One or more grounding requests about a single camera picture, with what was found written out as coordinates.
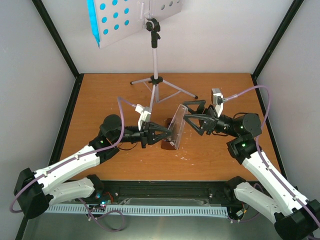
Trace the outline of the brown wooden metronome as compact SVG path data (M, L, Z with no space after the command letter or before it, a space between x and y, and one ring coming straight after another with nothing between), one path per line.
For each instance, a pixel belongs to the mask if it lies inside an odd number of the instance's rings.
M172 131L169 140L161 141L161 149L168 151L175 151L180 148L182 134L184 131L185 122L184 120L176 120L173 118L167 118L165 126Z

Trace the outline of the clear plastic metronome cover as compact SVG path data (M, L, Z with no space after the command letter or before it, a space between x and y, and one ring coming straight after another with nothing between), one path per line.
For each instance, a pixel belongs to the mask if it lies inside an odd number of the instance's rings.
M184 133L184 127L186 121L184 120L184 116L188 112L188 108L180 104L169 124L168 130L171 132L168 137L169 144L174 147L175 150L179 149L182 134Z

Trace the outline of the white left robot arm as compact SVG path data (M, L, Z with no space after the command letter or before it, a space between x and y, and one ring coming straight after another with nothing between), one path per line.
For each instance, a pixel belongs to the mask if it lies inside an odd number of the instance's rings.
M114 157L119 143L141 143L141 147L154 145L172 135L172 130L152 121L141 126L122 126L120 116L108 115L99 127L98 135L78 152L36 171L22 170L13 194L20 212L28 220L43 214L50 206L77 198L99 201L104 185L96 175L71 182L70 178L96 167Z

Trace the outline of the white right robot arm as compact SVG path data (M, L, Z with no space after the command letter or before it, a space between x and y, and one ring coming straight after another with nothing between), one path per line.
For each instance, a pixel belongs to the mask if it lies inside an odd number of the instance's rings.
M199 134L232 136L227 150L232 158L262 184L263 193L241 177L229 181L226 195L253 207L266 217L283 240L301 240L320 227L320 203L309 200L273 166L258 144L262 133L260 117L245 113L229 117L217 112L217 105L205 107L205 100L186 101L184 120Z

